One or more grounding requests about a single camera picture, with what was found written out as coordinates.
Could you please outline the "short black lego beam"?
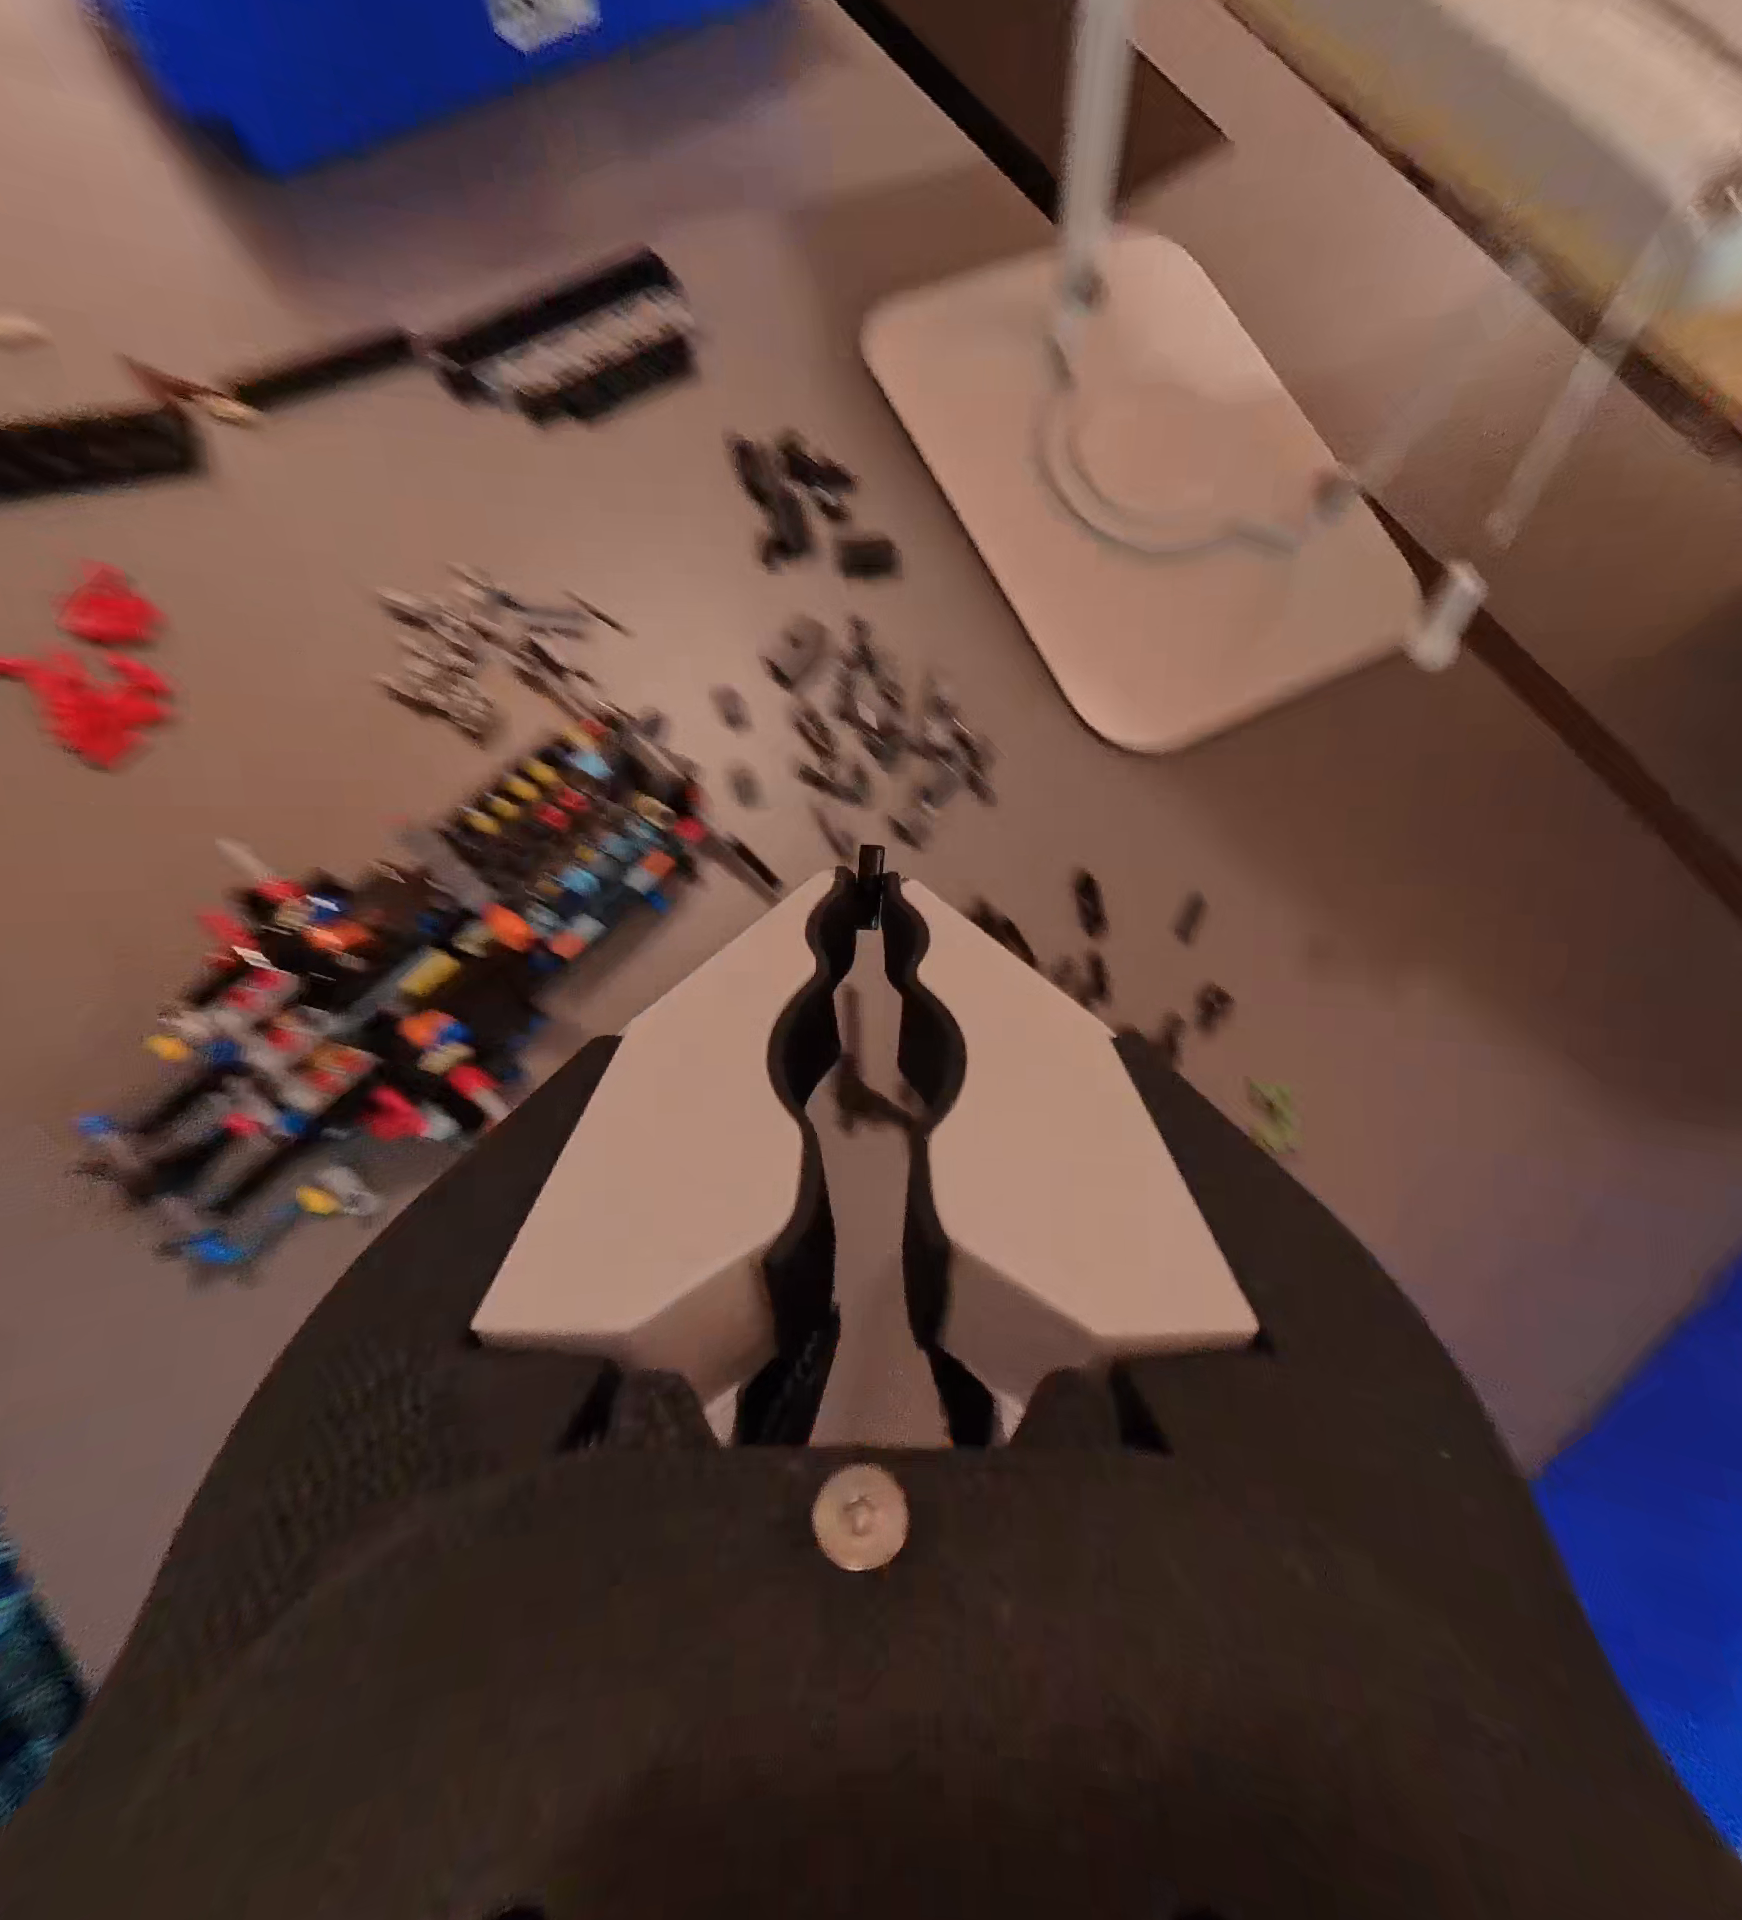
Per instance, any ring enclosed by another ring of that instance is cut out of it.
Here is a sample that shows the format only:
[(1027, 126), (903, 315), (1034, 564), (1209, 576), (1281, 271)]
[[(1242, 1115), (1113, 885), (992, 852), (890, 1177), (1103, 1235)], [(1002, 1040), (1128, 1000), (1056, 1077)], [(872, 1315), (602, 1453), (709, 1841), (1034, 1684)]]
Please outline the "short black lego beam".
[(667, 387), (691, 381), (696, 359), (682, 340), (660, 342), (618, 363), (538, 387), (518, 387), (515, 413), (533, 426), (559, 422), (596, 423), (624, 405)]

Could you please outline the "white lamp base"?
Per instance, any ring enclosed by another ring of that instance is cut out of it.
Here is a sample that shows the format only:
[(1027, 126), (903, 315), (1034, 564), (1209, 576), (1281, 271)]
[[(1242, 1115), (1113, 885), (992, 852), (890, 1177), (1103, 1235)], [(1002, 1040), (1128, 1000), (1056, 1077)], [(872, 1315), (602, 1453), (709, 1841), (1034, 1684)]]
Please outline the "white lamp base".
[(1170, 755), (1407, 649), (1426, 604), (1214, 279), (1118, 220), (1134, 62), (1133, 4), (1081, 4), (1058, 240), (859, 344), (1075, 716)]

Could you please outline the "scattered black lego pins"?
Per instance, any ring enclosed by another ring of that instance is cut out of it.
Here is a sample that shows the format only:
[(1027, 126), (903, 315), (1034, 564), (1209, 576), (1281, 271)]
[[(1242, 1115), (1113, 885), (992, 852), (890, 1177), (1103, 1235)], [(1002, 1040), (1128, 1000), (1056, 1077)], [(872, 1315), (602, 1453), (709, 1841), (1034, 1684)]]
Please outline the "scattered black lego pins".
[(1064, 939), (1034, 942), (1021, 918), (980, 889), (970, 892), (964, 914), (1067, 1002), (1103, 1021), (1121, 1040), (1142, 1040), (1175, 1070), (1183, 1068), (1193, 1044), (1211, 1042), (1237, 1021), (1239, 995), (1216, 977), (1195, 980), (1189, 992), (1162, 998), (1151, 1021), (1131, 1017), (1124, 973), (1115, 957), (1121, 925), (1101, 878), (1089, 868), (1071, 865), (1061, 879), (1061, 894), (1071, 930)]

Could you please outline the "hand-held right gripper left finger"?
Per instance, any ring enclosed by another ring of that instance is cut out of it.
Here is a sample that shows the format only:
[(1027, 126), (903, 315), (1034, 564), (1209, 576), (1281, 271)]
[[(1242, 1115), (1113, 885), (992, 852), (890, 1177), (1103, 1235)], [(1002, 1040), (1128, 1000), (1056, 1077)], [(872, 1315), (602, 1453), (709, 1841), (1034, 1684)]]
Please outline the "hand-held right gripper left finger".
[(653, 1002), (474, 1312), (500, 1350), (602, 1358), (733, 1402), (733, 1439), (810, 1439), (841, 1338), (810, 1098), (841, 1060), (859, 878), (821, 876)]

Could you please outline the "pile of black lego pins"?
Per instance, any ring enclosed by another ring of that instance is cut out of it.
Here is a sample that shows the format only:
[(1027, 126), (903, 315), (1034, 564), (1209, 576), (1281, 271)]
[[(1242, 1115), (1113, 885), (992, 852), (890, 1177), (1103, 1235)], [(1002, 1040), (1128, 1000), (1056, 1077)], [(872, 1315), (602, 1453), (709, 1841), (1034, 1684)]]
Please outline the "pile of black lego pins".
[(700, 709), (715, 819), (772, 865), (932, 852), (1000, 805), (993, 738), (859, 613), (786, 615), (728, 646)]

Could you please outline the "plain blue box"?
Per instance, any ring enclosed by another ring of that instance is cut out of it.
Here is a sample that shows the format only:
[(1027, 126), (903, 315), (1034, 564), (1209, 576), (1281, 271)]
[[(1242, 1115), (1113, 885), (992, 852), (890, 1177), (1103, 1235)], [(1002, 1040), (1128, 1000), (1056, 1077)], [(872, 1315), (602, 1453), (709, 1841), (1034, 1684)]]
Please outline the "plain blue box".
[(1632, 1708), (1742, 1854), (1742, 1253), (1533, 1498)]

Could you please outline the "clear acrylic stand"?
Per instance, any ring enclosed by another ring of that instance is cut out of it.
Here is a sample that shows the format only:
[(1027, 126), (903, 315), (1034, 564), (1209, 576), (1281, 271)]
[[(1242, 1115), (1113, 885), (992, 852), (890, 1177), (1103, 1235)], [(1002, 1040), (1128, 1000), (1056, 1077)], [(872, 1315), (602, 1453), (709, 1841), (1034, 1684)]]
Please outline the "clear acrylic stand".
[[(1567, 377), (1486, 515), (1481, 540), (1488, 557), (1510, 553), (1644, 333), (1677, 307), (1742, 307), (1742, 147), (1685, 203), (1673, 204), (1603, 300)], [(1370, 449), (1318, 486), (1304, 532), (1334, 521), (1353, 498), (1373, 502), (1387, 490), (1411, 451), (1452, 416), (1507, 320), (1507, 301), (1500, 298), (1480, 307), (1461, 348), (1393, 411)]]

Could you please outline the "long black lego frame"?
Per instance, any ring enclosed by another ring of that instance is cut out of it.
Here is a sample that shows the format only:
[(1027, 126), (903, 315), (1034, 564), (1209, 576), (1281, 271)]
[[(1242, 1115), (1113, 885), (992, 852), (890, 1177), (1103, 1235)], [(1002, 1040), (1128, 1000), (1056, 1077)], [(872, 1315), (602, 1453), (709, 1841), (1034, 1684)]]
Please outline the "long black lego frame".
[(177, 405), (0, 419), (0, 506), (186, 478), (204, 439)]

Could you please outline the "pile of colourful lego pieces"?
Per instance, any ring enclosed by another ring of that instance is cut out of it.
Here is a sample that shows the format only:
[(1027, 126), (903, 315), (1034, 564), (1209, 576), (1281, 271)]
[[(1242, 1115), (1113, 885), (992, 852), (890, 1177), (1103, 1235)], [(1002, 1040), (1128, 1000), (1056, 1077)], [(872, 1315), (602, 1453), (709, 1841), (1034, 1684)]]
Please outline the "pile of colourful lego pieces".
[(709, 863), (783, 892), (715, 827), (694, 767), (616, 709), (500, 760), (356, 878), (247, 861), (204, 968), (146, 1036), (169, 1088), (83, 1115), (76, 1173), (200, 1274), (252, 1268), (310, 1222), (367, 1220), (364, 1157), (490, 1133), (552, 992)]

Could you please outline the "blue box with white label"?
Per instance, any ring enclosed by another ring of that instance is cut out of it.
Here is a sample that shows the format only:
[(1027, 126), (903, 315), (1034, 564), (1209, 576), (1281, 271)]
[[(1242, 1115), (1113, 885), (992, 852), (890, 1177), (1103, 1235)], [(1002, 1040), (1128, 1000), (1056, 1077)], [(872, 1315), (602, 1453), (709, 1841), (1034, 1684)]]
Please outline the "blue box with white label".
[(751, 3), (94, 3), (165, 112), (270, 179), (361, 156)]

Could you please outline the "short black lego frame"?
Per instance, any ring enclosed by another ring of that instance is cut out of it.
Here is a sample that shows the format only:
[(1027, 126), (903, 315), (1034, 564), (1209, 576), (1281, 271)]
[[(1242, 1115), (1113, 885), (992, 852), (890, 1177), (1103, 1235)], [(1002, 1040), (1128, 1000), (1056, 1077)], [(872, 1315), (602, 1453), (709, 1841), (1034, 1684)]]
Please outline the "short black lego frame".
[(476, 369), (580, 324), (615, 318), (637, 301), (682, 295), (682, 281), (658, 254), (623, 254), (520, 301), (418, 335), (414, 344), (434, 367)]

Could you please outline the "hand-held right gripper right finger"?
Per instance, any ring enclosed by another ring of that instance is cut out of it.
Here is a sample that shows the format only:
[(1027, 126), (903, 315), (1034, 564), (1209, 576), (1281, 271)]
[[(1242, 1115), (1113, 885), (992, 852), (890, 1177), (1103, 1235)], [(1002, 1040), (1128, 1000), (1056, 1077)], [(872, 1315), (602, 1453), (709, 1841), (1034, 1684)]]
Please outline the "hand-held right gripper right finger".
[(1053, 1374), (1242, 1352), (1259, 1317), (1115, 1031), (929, 888), (884, 881), (917, 1104), (901, 1274), (947, 1439), (990, 1447)]

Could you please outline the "pile of red lego pins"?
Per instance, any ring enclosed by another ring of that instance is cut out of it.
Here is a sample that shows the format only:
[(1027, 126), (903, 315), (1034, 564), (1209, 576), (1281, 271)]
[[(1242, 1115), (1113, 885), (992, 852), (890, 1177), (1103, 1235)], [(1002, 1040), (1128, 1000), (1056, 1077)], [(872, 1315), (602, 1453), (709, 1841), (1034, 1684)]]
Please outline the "pile of red lego pins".
[(0, 653), (0, 682), (25, 689), (35, 718), (92, 773), (124, 769), (177, 712), (175, 684), (153, 663), (166, 615), (114, 564), (84, 564), (54, 604), (54, 650)]

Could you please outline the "pile of black lego connectors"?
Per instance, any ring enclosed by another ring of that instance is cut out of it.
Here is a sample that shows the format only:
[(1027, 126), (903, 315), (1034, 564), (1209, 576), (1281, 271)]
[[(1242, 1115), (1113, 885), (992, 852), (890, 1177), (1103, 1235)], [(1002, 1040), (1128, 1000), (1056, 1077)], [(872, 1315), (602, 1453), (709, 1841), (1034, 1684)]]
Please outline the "pile of black lego connectors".
[(826, 557), (853, 584), (901, 578), (898, 542), (859, 520), (859, 476), (794, 432), (725, 438), (733, 478), (758, 517), (755, 553), (767, 574)]

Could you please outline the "grey lego beam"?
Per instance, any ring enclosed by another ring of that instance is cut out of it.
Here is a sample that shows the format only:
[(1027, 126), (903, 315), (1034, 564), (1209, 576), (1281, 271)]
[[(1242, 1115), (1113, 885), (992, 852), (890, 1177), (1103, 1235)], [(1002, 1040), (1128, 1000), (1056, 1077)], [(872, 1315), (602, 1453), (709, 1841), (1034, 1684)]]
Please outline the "grey lego beam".
[(500, 384), (508, 392), (563, 392), (598, 377), (635, 375), (651, 372), (668, 375), (674, 372), (691, 374), (694, 367), (694, 345), (682, 331), (660, 331), (604, 348), (598, 352), (571, 352), (554, 356), (548, 349), (513, 362), (500, 369)]
[(660, 331), (682, 331), (691, 335), (691, 322), (682, 318), (678, 309), (664, 304), (644, 301), (633, 307), (618, 307), (591, 315), (576, 324), (552, 328), (491, 359), (488, 363), (488, 372), (500, 374), (508, 362), (547, 349), (554, 356), (571, 352), (598, 352)]

